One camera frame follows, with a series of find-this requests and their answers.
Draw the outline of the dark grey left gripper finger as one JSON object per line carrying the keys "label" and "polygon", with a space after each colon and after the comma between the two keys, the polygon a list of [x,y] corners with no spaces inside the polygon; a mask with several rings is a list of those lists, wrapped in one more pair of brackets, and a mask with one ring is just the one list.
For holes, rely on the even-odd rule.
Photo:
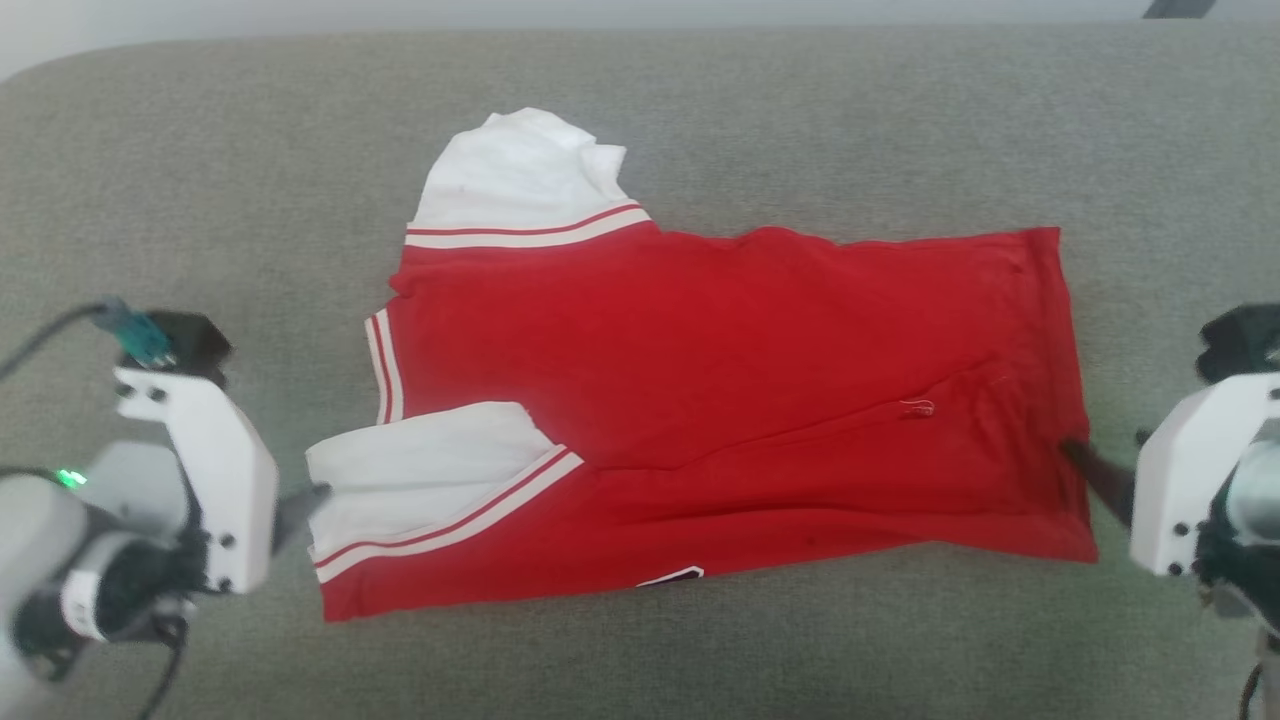
{"label": "dark grey left gripper finger", "polygon": [[312,484],[279,497],[273,515],[271,555],[279,555],[330,497],[332,487],[328,483]]}

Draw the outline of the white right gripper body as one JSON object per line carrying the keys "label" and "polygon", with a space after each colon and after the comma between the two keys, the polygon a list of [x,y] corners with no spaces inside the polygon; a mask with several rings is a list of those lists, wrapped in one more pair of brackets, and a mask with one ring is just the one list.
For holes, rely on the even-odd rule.
{"label": "white right gripper body", "polygon": [[1156,577],[1188,569],[1197,525],[1256,442],[1280,420],[1280,372],[1234,375],[1179,401],[1142,446],[1135,466],[1130,557]]}

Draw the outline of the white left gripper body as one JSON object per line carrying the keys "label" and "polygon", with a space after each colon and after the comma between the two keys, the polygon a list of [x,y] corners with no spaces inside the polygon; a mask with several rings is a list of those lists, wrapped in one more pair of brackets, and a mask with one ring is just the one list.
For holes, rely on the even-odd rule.
{"label": "white left gripper body", "polygon": [[114,377],[132,391],[118,413],[164,427],[170,441],[128,451],[128,519],[166,541],[193,527],[209,589],[257,589],[271,562],[279,470],[253,424],[205,377],[125,366]]}

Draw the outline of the red and white basketball jersey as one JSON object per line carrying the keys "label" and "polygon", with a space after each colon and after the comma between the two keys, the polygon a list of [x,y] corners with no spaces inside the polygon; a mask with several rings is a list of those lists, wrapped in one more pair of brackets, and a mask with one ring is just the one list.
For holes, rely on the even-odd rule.
{"label": "red and white basketball jersey", "polygon": [[920,543],[1094,562],[1056,227],[668,231],[540,109],[454,135],[389,301],[378,418],[308,448],[328,623]]}

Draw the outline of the grey fabric sofa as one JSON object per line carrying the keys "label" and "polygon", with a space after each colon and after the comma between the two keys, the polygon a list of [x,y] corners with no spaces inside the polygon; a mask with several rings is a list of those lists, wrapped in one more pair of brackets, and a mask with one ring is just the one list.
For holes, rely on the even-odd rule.
{"label": "grey fabric sofa", "polygon": [[[378,406],[364,319],[452,135],[541,108],[662,224],[832,240],[1060,225],[1093,438],[1280,300],[1280,20],[333,35],[0,81],[0,357],[119,295],[206,313],[282,465]],[[1233,720],[1254,624],[1134,568],[916,546],[328,625],[302,543],[205,601],[157,720]]]}

